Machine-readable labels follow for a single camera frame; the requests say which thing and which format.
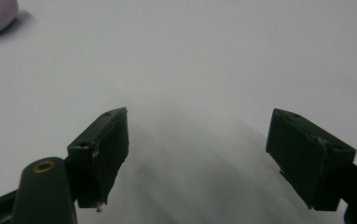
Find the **white surface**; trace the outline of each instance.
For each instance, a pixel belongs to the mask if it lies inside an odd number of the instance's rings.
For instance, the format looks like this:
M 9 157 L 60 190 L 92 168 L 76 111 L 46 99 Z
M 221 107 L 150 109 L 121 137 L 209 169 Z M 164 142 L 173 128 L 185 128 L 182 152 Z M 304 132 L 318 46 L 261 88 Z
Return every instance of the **white surface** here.
M 357 1 L 19 4 L 0 35 L 0 195 L 126 106 L 130 155 L 80 223 L 343 223 L 264 147 L 278 107 L 357 148 Z

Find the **white table surface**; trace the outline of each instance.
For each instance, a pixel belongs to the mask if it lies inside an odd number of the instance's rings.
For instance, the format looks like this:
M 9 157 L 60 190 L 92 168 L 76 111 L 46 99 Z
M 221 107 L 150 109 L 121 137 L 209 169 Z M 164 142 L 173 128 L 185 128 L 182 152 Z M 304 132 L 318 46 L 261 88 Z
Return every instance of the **white table surface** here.
M 0 196 L 126 106 L 130 155 L 79 223 L 343 223 L 343 202 L 307 209 L 265 144 L 278 107 L 357 149 L 357 1 L 19 4 L 0 35 Z

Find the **screw hole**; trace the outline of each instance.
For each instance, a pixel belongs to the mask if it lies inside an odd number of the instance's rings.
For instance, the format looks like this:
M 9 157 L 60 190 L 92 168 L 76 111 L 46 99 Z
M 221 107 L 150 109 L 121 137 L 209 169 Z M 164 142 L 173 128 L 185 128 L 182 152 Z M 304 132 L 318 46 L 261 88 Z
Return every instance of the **screw hole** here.
M 47 172 L 55 167 L 56 163 L 54 161 L 43 161 L 38 163 L 34 168 L 34 173 L 44 173 Z

